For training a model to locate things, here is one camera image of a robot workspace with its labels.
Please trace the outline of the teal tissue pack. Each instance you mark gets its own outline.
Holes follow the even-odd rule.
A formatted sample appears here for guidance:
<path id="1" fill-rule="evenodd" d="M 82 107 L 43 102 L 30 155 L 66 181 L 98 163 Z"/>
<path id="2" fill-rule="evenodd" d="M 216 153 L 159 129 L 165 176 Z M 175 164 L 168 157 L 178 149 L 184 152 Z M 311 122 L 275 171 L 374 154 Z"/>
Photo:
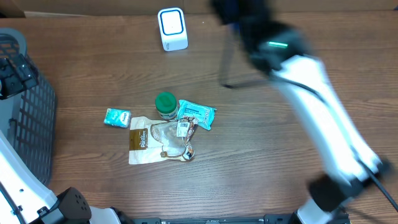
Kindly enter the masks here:
<path id="1" fill-rule="evenodd" d="M 103 123 L 119 128 L 127 128 L 131 120 L 131 112 L 116 108 L 108 108 Z"/>

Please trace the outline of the beige snack pouch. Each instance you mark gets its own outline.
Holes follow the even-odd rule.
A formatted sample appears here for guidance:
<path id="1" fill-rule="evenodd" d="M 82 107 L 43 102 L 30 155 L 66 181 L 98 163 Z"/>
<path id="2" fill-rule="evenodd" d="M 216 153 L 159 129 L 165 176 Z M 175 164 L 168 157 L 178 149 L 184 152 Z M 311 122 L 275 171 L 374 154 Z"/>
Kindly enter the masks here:
<path id="1" fill-rule="evenodd" d="M 198 126 L 194 117 L 171 121 L 145 116 L 131 119 L 129 164 L 150 164 L 166 160 L 191 161 L 195 150 L 190 140 Z"/>

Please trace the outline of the green lid jar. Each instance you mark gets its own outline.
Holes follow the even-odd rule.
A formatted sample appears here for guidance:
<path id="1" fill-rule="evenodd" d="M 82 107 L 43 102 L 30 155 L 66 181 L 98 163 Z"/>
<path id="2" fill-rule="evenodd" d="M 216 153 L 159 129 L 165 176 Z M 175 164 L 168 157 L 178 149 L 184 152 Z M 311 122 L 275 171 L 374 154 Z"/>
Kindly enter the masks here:
<path id="1" fill-rule="evenodd" d="M 159 93 L 155 99 L 155 107 L 162 119 L 170 120 L 177 116 L 177 99 L 170 92 Z"/>

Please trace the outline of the teal wet wipes pack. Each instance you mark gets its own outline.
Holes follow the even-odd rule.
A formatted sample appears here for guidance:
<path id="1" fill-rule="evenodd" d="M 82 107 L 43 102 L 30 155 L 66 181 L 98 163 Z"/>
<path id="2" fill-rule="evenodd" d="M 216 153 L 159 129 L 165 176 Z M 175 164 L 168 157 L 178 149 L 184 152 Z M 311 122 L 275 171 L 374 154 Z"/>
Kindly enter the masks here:
<path id="1" fill-rule="evenodd" d="M 177 118 L 195 117 L 198 125 L 203 129 L 210 131 L 211 125 L 215 119 L 216 108 L 210 106 L 199 105 L 187 100 L 179 100 L 180 108 L 177 113 Z"/>

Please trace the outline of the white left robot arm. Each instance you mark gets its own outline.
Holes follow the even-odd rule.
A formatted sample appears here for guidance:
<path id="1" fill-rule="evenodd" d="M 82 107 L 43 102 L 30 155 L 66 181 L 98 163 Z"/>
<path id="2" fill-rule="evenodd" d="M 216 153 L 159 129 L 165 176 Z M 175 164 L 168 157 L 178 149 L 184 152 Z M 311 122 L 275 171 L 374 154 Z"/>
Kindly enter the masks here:
<path id="1" fill-rule="evenodd" d="M 1 52 L 1 223 L 120 223 L 73 187 L 60 194 L 52 174 L 57 98 L 26 54 Z"/>

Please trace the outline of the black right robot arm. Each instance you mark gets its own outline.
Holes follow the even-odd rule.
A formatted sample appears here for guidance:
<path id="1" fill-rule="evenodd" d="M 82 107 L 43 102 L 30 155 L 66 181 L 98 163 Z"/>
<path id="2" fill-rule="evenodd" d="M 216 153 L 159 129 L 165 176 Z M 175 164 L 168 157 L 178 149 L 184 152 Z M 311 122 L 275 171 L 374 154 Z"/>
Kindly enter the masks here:
<path id="1" fill-rule="evenodd" d="M 339 100 L 323 62 L 303 34 L 273 18 L 265 1 L 213 0 L 224 25 L 233 26 L 249 62 L 289 101 L 318 149 L 324 173 L 308 184 L 309 200 L 283 223 L 349 223 L 347 204 L 393 166 L 366 143 Z"/>

